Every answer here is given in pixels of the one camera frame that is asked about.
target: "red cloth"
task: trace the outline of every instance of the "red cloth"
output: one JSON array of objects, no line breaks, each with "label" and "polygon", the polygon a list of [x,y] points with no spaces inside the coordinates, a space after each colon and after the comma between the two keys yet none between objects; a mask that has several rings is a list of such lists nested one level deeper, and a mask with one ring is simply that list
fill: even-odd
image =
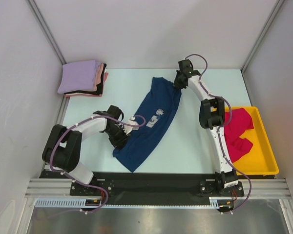
[{"label": "red cloth", "polygon": [[[229,117],[229,112],[226,112],[225,121],[227,121]],[[232,111],[232,119],[230,123],[224,127],[225,140],[232,162],[236,162],[251,150],[253,143],[246,138],[240,138],[240,136],[245,130],[253,128],[252,117],[245,109],[241,108]]]}]

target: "table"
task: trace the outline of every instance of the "table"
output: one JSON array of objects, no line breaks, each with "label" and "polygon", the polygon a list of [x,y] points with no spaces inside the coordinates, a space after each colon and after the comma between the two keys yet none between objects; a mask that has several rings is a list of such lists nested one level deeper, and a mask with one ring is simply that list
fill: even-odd
[{"label": "table", "polygon": [[[153,77],[173,81],[175,69],[109,69],[102,97],[71,97],[63,125],[71,126],[97,110],[118,106],[127,120],[150,91]],[[232,106],[251,106],[240,70],[210,69],[203,76],[215,95]],[[135,173],[213,174],[213,150],[209,137],[198,122],[200,101],[187,88],[177,114],[161,142]],[[82,143],[81,161],[94,172],[129,172],[112,156],[107,134],[95,134]]]}]

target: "plastic tray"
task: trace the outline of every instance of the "plastic tray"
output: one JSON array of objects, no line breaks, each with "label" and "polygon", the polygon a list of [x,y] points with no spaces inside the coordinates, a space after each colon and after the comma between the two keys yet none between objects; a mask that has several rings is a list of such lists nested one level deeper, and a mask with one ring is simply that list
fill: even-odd
[{"label": "plastic tray", "polygon": [[276,175],[279,168],[270,146],[263,121],[257,107],[233,107],[244,108],[252,117],[254,129],[246,130],[241,138],[247,138],[253,143],[251,151],[234,163],[234,166],[247,175]]}]

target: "metal floor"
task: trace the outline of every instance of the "metal floor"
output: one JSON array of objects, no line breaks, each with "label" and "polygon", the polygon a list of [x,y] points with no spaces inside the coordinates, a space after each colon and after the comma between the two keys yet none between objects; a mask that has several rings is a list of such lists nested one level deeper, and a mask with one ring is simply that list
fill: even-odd
[{"label": "metal floor", "polygon": [[216,210],[105,208],[84,215],[35,208],[28,234],[287,234],[278,200],[249,200],[233,215]]}]

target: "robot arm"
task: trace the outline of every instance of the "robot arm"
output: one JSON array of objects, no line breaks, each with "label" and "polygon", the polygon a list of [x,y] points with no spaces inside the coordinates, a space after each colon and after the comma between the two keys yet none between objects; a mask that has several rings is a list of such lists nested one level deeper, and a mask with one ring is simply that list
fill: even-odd
[{"label": "robot arm", "polygon": [[238,184],[236,171],[227,163],[224,157],[231,162],[227,145],[224,137],[225,104],[221,98],[213,97],[206,85],[199,79],[200,73],[193,69],[190,60],[179,62],[179,71],[174,81],[176,88],[186,88],[187,86],[194,91],[201,101],[199,122],[202,128],[206,129],[207,134],[213,145],[215,155],[216,180],[220,188],[228,188]]},{"label": "robot arm", "polygon": [[[106,112],[96,111],[91,116],[92,118],[96,118],[77,126],[73,131],[69,131],[60,146],[55,151],[52,162],[55,167],[64,170],[73,178],[84,184],[89,184],[92,181],[94,174],[80,162],[82,141],[86,140],[95,133],[105,132],[109,135],[111,144],[115,148],[121,149],[125,146],[127,140],[129,139],[131,131],[138,129],[136,127],[123,126],[114,120],[97,116],[109,116],[114,119],[119,119],[120,116],[124,117],[124,114],[116,106],[110,106]],[[131,117],[128,123],[131,125],[138,125],[138,123],[134,120],[135,118]],[[52,151],[66,130],[66,127],[59,124],[52,128],[42,154],[43,161],[48,163],[50,162]]]}]

